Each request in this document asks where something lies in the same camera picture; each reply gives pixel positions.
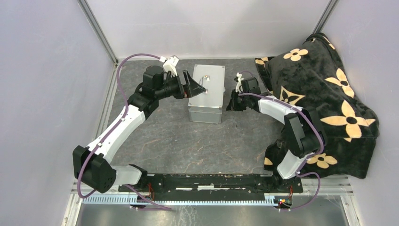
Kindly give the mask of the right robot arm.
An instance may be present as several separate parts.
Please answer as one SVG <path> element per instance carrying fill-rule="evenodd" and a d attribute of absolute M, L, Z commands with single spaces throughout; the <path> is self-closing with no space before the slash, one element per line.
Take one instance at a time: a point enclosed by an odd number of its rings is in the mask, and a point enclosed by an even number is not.
<path fill-rule="evenodd" d="M 277 192 L 286 191 L 290 179 L 299 175 L 305 162 L 324 151 L 327 136 L 315 108 L 302 108 L 279 100 L 273 95 L 262 94 L 255 77 L 243 78 L 237 73 L 236 88 L 231 93 L 228 111 L 244 111 L 247 108 L 266 114 L 281 122 L 283 140 L 287 152 L 277 165 L 277 176 L 272 187 Z"/>

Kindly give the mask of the grey metal case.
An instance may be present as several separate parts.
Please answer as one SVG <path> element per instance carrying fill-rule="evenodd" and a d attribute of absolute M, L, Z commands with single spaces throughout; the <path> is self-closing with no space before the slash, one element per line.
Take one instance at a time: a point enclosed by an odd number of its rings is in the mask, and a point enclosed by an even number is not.
<path fill-rule="evenodd" d="M 222 65 L 195 65 L 193 79 L 205 88 L 205 92 L 189 98 L 190 121 L 220 124 L 225 92 L 225 67 Z"/>

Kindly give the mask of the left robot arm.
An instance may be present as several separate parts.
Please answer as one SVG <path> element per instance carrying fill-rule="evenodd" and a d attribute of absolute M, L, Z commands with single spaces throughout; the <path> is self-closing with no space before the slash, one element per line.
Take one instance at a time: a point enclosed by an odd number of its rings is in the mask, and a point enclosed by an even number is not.
<path fill-rule="evenodd" d="M 112 166 L 120 146 L 130 134 L 159 107 L 159 101 L 174 97 L 184 99 L 205 93 L 206 88 L 196 82 L 187 70 L 183 71 L 185 83 L 178 75 L 166 72 L 161 66 L 149 66 L 143 81 L 127 100 L 118 117 L 87 146 L 77 146 L 72 152 L 74 175 L 79 184 L 86 184 L 95 191 L 105 193 L 114 185 L 130 185 L 142 192 L 148 186 L 146 171 L 134 164 Z"/>

